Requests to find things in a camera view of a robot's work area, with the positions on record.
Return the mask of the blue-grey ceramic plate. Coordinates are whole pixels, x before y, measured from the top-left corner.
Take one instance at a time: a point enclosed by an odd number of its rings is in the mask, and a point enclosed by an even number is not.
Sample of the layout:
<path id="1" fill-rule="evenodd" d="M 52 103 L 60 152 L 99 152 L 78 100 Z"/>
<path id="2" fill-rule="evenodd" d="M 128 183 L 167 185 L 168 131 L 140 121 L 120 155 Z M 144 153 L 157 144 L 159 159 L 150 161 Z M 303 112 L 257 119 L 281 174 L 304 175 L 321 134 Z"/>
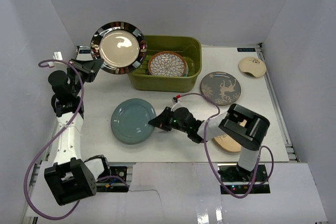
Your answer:
<path id="1" fill-rule="evenodd" d="M 156 117 L 154 107 L 146 100 L 133 98 L 120 103 L 111 116 L 113 135 L 122 143 L 144 142 L 154 131 L 149 121 Z"/>

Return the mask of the dark rimmed cream plate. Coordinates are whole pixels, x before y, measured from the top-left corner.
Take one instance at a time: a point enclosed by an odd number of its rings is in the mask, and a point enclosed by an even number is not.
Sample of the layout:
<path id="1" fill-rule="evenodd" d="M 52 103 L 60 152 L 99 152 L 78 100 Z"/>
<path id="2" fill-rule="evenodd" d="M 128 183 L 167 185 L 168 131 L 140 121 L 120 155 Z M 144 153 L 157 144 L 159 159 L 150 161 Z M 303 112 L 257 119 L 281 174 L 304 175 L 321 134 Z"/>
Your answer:
<path id="1" fill-rule="evenodd" d="M 93 59 L 102 59 L 101 69 L 110 74 L 128 74 L 146 58 L 148 45 L 142 31 L 127 22 L 110 22 L 100 27 L 90 42 Z"/>

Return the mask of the brown rimmed petal pattern plate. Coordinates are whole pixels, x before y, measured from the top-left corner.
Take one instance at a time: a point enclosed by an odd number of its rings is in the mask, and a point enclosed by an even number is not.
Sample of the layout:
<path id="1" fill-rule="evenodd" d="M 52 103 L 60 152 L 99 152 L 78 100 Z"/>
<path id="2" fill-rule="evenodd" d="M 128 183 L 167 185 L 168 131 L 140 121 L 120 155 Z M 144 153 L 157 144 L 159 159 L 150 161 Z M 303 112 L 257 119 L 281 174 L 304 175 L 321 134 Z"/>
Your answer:
<path id="1" fill-rule="evenodd" d="M 152 76 L 182 77 L 185 66 L 185 59 L 172 51 L 158 52 L 148 62 L 149 74 Z"/>

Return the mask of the cream bird pattern plate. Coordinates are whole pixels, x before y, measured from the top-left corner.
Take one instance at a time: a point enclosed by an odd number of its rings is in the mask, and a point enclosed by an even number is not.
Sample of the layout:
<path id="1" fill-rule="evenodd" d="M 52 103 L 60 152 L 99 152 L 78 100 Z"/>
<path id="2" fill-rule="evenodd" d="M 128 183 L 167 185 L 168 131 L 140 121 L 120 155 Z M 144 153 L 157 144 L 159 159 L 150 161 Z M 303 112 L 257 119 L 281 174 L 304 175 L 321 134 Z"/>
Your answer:
<path id="1" fill-rule="evenodd" d="M 227 134 L 214 137 L 213 141 L 227 152 L 238 153 L 241 151 L 241 145 Z"/>

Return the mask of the grey reindeer plate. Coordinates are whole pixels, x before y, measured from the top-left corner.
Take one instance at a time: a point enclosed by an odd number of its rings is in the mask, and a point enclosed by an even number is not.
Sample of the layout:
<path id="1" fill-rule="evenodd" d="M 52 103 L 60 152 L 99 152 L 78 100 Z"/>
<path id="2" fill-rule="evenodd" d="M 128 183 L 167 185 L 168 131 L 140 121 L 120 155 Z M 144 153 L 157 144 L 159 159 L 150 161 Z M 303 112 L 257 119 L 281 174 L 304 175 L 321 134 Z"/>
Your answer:
<path id="1" fill-rule="evenodd" d="M 235 103 L 241 95 L 239 81 L 229 73 L 215 71 L 207 74 L 200 84 L 201 93 L 218 106 Z"/>

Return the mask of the small cream floral plate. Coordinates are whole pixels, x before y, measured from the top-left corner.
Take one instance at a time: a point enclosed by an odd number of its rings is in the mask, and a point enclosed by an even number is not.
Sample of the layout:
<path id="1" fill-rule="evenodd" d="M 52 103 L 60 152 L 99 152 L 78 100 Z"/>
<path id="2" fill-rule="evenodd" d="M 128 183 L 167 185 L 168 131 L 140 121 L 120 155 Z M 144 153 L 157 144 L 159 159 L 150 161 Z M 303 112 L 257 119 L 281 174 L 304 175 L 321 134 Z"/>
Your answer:
<path id="1" fill-rule="evenodd" d="M 240 71 L 252 78 L 260 78 L 266 73 L 265 63 L 256 57 L 245 57 L 239 61 Z"/>

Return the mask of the red and teal floral plate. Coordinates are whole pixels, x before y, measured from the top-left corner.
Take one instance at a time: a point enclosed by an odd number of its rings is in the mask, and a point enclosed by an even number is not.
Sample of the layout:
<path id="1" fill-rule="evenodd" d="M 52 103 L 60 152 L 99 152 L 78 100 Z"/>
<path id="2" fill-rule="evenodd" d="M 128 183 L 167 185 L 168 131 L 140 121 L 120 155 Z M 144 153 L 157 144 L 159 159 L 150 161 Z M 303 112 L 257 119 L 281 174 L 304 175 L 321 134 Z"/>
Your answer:
<path id="1" fill-rule="evenodd" d="M 188 71 L 189 71 L 189 68 L 188 68 L 188 64 L 186 63 L 186 66 L 185 66 L 185 73 L 183 74 L 183 77 L 187 77 L 187 75 L 188 75 Z"/>

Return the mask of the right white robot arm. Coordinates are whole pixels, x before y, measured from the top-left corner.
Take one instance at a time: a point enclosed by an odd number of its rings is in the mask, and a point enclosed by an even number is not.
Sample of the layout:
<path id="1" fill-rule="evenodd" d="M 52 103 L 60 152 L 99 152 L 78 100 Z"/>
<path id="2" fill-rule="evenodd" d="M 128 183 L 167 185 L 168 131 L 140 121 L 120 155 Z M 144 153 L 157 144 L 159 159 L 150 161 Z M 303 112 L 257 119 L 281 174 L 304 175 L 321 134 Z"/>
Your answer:
<path id="1" fill-rule="evenodd" d="M 175 104 L 149 120 L 149 124 L 167 132 L 172 129 L 181 131 L 197 144 L 224 134 L 231 137 L 241 146 L 236 170 L 238 177 L 245 182 L 256 175 L 259 150 L 270 126 L 264 116 L 236 103 L 227 112 L 209 120 L 198 120 L 188 108 Z"/>

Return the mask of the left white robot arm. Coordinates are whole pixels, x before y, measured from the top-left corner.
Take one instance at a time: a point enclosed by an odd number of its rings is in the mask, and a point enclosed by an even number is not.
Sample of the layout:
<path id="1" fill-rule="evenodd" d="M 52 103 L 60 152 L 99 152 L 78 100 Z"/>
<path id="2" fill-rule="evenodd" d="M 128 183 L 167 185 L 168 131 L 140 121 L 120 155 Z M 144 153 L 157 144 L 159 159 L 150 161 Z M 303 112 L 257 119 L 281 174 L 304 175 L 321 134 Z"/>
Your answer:
<path id="1" fill-rule="evenodd" d="M 53 71 L 48 82 L 54 92 L 51 99 L 57 117 L 57 151 L 53 165 L 44 171 L 44 178 L 58 205 L 63 206 L 94 196 L 97 180 L 110 178 L 111 168 L 103 155 L 82 160 L 81 129 L 84 119 L 83 85 L 97 76 L 102 59 L 71 59 L 66 71 Z"/>

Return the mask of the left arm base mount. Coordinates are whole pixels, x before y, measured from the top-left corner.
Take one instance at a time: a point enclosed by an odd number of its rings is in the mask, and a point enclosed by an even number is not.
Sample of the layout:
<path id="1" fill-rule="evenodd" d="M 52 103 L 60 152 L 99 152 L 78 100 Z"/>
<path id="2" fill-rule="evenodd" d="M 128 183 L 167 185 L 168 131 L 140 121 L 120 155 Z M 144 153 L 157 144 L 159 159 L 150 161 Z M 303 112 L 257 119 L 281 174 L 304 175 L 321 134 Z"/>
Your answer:
<path id="1" fill-rule="evenodd" d="M 107 172 L 98 177 L 97 192 L 126 193 L 129 190 L 127 166 L 110 166 Z"/>

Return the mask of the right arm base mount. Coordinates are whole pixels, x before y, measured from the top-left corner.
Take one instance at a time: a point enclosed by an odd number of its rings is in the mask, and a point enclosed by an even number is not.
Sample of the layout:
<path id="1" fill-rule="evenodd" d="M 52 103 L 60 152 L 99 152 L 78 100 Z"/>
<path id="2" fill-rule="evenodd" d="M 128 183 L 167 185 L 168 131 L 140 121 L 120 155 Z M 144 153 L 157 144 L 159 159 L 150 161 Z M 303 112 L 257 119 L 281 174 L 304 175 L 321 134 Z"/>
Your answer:
<path id="1" fill-rule="evenodd" d="M 243 195 L 247 192 L 251 179 L 253 177 L 253 172 L 247 174 L 238 172 L 235 164 L 219 165 L 218 174 L 223 184 L 226 185 L 231 192 L 239 195 Z M 268 172 L 265 165 L 258 165 L 256 181 L 250 194 L 271 193 L 267 178 Z"/>

